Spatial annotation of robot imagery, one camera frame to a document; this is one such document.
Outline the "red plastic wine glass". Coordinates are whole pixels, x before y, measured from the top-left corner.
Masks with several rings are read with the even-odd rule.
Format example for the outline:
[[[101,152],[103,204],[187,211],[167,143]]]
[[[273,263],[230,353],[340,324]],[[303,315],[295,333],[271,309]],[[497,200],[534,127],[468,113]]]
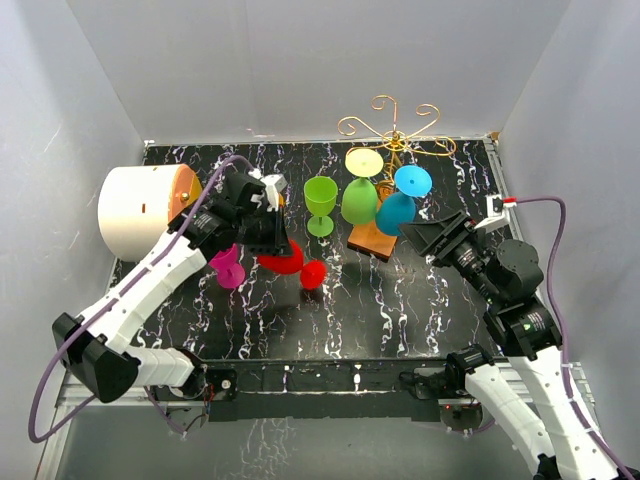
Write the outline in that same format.
[[[317,259],[306,261],[299,245],[290,240],[292,254],[290,256],[259,255],[258,263],[280,275],[298,274],[300,284],[305,290],[314,290],[321,286],[327,275],[326,265]]]

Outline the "blue plastic wine glass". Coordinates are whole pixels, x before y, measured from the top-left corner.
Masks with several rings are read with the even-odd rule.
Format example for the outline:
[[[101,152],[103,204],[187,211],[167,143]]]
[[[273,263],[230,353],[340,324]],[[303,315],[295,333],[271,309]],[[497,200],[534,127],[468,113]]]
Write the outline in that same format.
[[[397,191],[386,198],[378,210],[375,223],[388,236],[401,234],[399,225],[410,223],[416,215],[416,198],[425,197],[432,189],[432,178],[423,168],[406,165],[394,174]]]

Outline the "green wine glass front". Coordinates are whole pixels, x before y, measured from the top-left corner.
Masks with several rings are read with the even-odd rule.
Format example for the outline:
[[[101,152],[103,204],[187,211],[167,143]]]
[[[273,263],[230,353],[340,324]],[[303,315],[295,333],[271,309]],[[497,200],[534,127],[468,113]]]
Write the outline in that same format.
[[[355,176],[343,193],[341,215],[351,225],[363,225],[376,215],[378,194],[370,178],[378,175],[384,160],[370,148],[350,149],[345,157],[346,169]]]

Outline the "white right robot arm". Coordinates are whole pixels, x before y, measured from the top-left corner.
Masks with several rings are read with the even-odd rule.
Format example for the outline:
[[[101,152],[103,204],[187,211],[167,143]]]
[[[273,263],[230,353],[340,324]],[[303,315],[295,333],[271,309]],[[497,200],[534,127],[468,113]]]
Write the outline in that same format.
[[[531,400],[514,391],[479,346],[448,355],[447,388],[490,412],[536,479],[636,478],[609,450],[579,395],[563,357],[567,344],[536,295],[543,272],[535,248],[517,239],[488,246],[484,229],[464,212],[399,229],[419,255],[455,269],[487,302],[487,330]]]

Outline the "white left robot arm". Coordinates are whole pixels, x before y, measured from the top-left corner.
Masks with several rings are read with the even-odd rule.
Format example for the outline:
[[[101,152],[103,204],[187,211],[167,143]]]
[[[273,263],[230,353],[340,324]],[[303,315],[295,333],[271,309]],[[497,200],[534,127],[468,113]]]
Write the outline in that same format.
[[[99,401],[113,402],[133,387],[166,386],[194,399],[206,387],[200,361],[183,349],[134,347],[151,314],[189,277],[235,245],[254,254],[288,256],[281,174],[233,171],[223,188],[207,187],[168,224],[156,245],[103,298],[53,322],[56,361]]]

